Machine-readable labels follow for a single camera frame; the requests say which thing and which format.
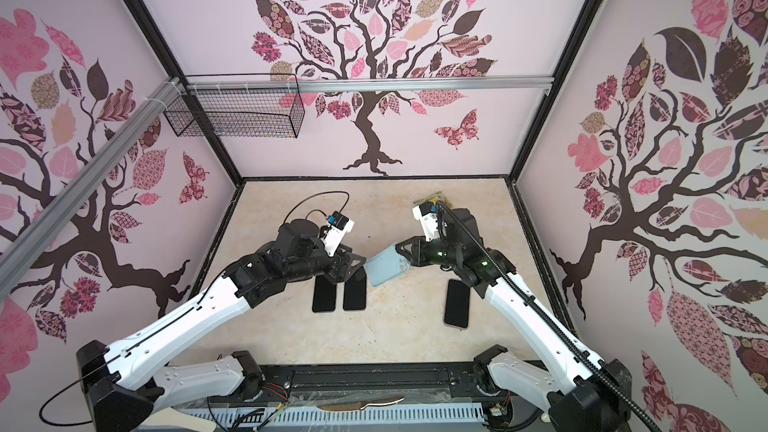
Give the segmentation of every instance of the wire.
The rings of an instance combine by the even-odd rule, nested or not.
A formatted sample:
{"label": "wire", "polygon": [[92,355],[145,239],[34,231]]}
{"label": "wire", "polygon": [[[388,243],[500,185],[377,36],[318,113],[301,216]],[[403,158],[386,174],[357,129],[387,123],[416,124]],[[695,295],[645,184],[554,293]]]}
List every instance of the wire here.
{"label": "wire", "polygon": [[[496,269],[502,274],[502,278],[504,279],[504,282],[509,285],[509,287],[520,296],[521,299],[525,302],[526,305],[530,306],[531,309],[536,312],[536,314],[542,318],[542,320],[546,323],[547,326],[554,332],[555,335],[558,336],[558,338],[565,344],[565,347],[568,348],[568,350],[571,351],[571,353],[576,357],[581,359],[581,351],[576,347],[576,344],[574,344],[573,341],[571,341],[570,338],[568,338],[567,335],[565,335],[565,332],[563,332],[562,327],[555,323],[555,321],[546,314],[541,307],[538,306],[538,304],[531,300],[529,296],[525,294],[525,292],[517,285],[515,284],[508,276],[507,273],[504,271],[504,269],[496,263],[496,260],[494,257],[485,250],[485,247],[483,247],[482,243],[475,237],[474,234],[469,230],[469,228],[459,220],[458,217],[456,217],[456,214],[453,213],[453,210],[448,207],[448,205],[445,202],[439,201],[437,202],[437,207],[442,208],[456,223],[457,226],[461,228],[461,230],[464,231],[464,233],[470,237],[470,239],[477,245],[480,250],[482,250],[483,254],[488,258],[491,264],[493,264]],[[608,388],[611,392],[614,393],[616,397],[618,397],[620,400],[626,403],[626,405],[634,412],[636,416],[645,424],[645,427],[648,427],[649,430],[652,432],[661,432],[661,429],[659,426],[656,425],[656,423],[648,417],[648,414],[645,413],[643,409],[640,408],[640,406],[632,400],[632,398],[627,397],[627,395],[624,394],[624,392],[619,389],[619,387],[607,376],[605,373],[603,373],[602,370],[597,368],[594,364],[592,364],[591,360],[587,359],[581,359],[581,363],[584,364],[584,366],[589,369],[589,371],[597,377],[600,382],[603,383],[603,385]]]}
{"label": "wire", "polygon": [[40,407],[40,410],[38,411],[38,417],[40,417],[40,420],[42,420],[44,423],[46,423],[46,424],[48,424],[48,425],[52,425],[52,426],[54,426],[54,427],[74,427],[74,426],[76,426],[76,425],[86,425],[86,424],[90,424],[91,422],[93,422],[92,420],[89,420],[88,422],[77,422],[76,424],[57,424],[57,423],[55,423],[55,422],[51,422],[50,420],[48,420],[48,419],[44,418],[44,417],[43,417],[43,410],[44,410],[44,409],[45,409],[45,408],[48,406],[48,404],[50,404],[50,403],[53,401],[53,399],[55,399],[55,398],[56,398],[56,397],[58,397],[59,395],[62,395],[62,394],[63,394],[64,392],[66,392],[66,391],[67,391],[69,388],[71,388],[71,387],[73,387],[73,386],[75,386],[75,385],[79,384],[79,383],[80,383],[80,382],[82,382],[82,381],[83,381],[83,380],[84,380],[86,377],[88,377],[89,375],[93,374],[93,373],[94,373],[94,372],[96,372],[97,370],[99,370],[99,369],[101,369],[101,368],[103,368],[103,367],[107,367],[108,365],[110,365],[110,364],[112,363],[112,361],[113,361],[113,360],[115,360],[115,359],[117,359],[117,358],[119,358],[119,357],[120,357],[120,355],[117,355],[117,356],[115,356],[115,357],[112,357],[111,359],[109,359],[109,360],[107,360],[106,362],[104,362],[102,365],[99,365],[99,366],[98,366],[98,367],[96,367],[95,369],[93,369],[93,370],[91,370],[90,372],[88,372],[86,375],[82,376],[80,379],[77,379],[76,381],[74,381],[74,382],[72,382],[70,385],[68,385],[67,387],[65,387],[65,388],[61,389],[59,392],[56,392],[56,394],[54,394],[54,396],[53,396],[53,397],[51,397],[50,399],[46,400],[46,401],[45,401],[45,403],[42,405],[42,407]]}
{"label": "wire", "polygon": [[312,196],[309,196],[309,197],[305,198],[304,200],[302,200],[301,202],[299,202],[298,204],[296,204],[296,206],[295,206],[295,207],[293,207],[293,208],[290,210],[290,212],[288,212],[288,214],[286,215],[286,217],[283,219],[283,224],[284,224],[284,223],[286,223],[286,222],[288,222],[288,217],[290,217],[290,215],[293,213],[293,211],[294,211],[294,210],[296,210],[296,209],[297,209],[297,208],[298,208],[300,205],[302,205],[304,202],[306,202],[306,201],[310,200],[310,199],[311,199],[311,198],[313,198],[313,197],[317,197],[317,196],[324,196],[325,194],[346,194],[346,200],[344,201],[344,205],[343,205],[343,206],[341,206],[341,208],[339,209],[339,213],[341,213],[341,211],[342,211],[342,210],[344,210],[344,207],[346,207],[346,204],[347,204],[347,203],[350,201],[350,193],[349,193],[349,192],[345,192],[345,191],[343,191],[343,190],[329,190],[329,191],[327,191],[327,192],[318,192],[317,194],[312,194]]}
{"label": "wire", "polygon": [[320,212],[320,213],[321,213],[321,214],[322,214],[324,217],[328,217],[328,214],[324,213],[324,212],[323,212],[322,210],[320,210],[319,208],[313,208],[312,210],[310,210],[310,213],[309,213],[309,214],[307,214],[306,216],[304,216],[304,219],[308,218],[308,217],[309,217],[309,216],[312,214],[312,212]]}

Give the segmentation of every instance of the tree mural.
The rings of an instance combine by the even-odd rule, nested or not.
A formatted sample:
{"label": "tree mural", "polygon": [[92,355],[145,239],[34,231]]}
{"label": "tree mural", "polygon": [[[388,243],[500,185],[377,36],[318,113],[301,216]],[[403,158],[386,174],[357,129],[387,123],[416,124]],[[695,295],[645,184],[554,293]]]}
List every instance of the tree mural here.
{"label": "tree mural", "polygon": [[[50,44],[35,35],[32,14],[16,9],[14,16],[16,24],[0,19],[0,52],[5,53],[0,67],[15,87],[19,74],[49,68],[42,58]],[[37,109],[21,100],[19,91],[0,85],[0,102],[10,126],[5,136],[11,137],[0,139],[0,183],[4,192],[15,189],[12,195],[0,194],[0,221],[21,223],[15,230],[0,226],[0,235],[11,242],[53,201],[61,188],[58,183],[66,186],[94,157],[97,138],[103,134],[109,140],[114,135],[108,122],[127,120],[136,107],[129,80],[110,92],[98,61],[86,69],[82,52],[68,36],[51,26],[46,26],[46,31],[59,48],[62,62],[33,81],[30,96]],[[60,90],[66,91],[65,97],[60,97]],[[78,134],[75,114],[85,118],[87,131]],[[178,291],[175,285],[188,261],[163,276],[155,269],[121,264],[116,249],[129,243],[127,229],[140,226],[129,210],[151,206],[160,198],[151,192],[165,168],[166,150],[152,149],[159,135],[158,119],[72,217],[75,234],[65,230],[35,261],[32,276],[40,278],[21,282],[12,290],[38,289],[27,310],[40,331],[66,341],[67,320],[94,310],[107,285],[104,279],[110,288],[136,285],[151,289],[157,298],[158,316],[165,314],[169,300],[179,302],[186,293],[189,287]],[[187,173],[193,181],[205,180],[205,172],[197,170],[194,162],[191,168],[187,167]],[[131,189],[138,192],[120,196]]]}
{"label": "tree mural", "polygon": [[[492,39],[490,35],[469,35],[482,10],[458,14],[460,9],[471,9],[476,0],[420,0],[415,8],[411,0],[323,0],[325,5],[308,11],[309,1],[312,6],[320,2],[256,0],[271,34],[256,33],[251,48],[266,62],[274,62],[273,74],[295,73],[302,80],[354,79],[363,74],[370,79],[484,76],[495,62],[483,58],[457,61],[478,55]],[[297,62],[278,61],[283,53],[291,53]],[[452,60],[444,60],[444,54]],[[302,94],[302,100],[307,106],[314,103],[318,116],[325,112],[336,120],[354,116],[367,149],[344,169],[368,164],[372,172],[386,176],[379,164],[402,161],[382,150],[370,115],[376,110],[399,114],[404,104],[426,114],[425,106],[441,107],[464,97],[457,90],[424,90],[418,92],[418,100],[406,95],[386,90],[311,93]],[[285,104],[291,103],[293,97],[286,98]],[[458,146],[477,135],[474,113],[471,119],[465,119],[460,127],[441,127],[435,133]]]}
{"label": "tree mural", "polygon": [[[661,30],[663,60],[652,60],[642,42],[620,87],[615,76],[598,85],[598,110],[581,123],[586,133],[568,146],[586,172],[576,188],[584,190],[583,209],[593,222],[577,262],[551,253],[565,272],[566,299],[572,289],[586,319],[582,281],[603,247],[617,243],[616,260],[628,261],[630,280],[648,270],[652,320],[662,320],[666,300],[667,320],[696,360],[733,387],[732,343],[768,394],[768,342],[729,331],[768,335],[768,326],[741,307],[763,300],[768,284],[734,277],[735,269],[716,272],[706,261],[726,256],[768,267],[763,255],[734,242],[743,235],[768,239],[768,209],[753,204],[768,197],[768,166],[744,166],[768,154],[768,100],[765,93],[756,100],[754,93],[743,94],[751,82],[749,90],[768,83],[768,0],[734,0],[730,17],[726,0],[694,0],[692,6],[704,38],[681,26]],[[714,56],[705,41],[716,41]],[[766,57],[759,71],[749,46]],[[711,93],[702,93],[702,86]],[[734,206],[738,201],[744,204]],[[682,284],[709,302],[728,304],[702,305],[681,292]]]}

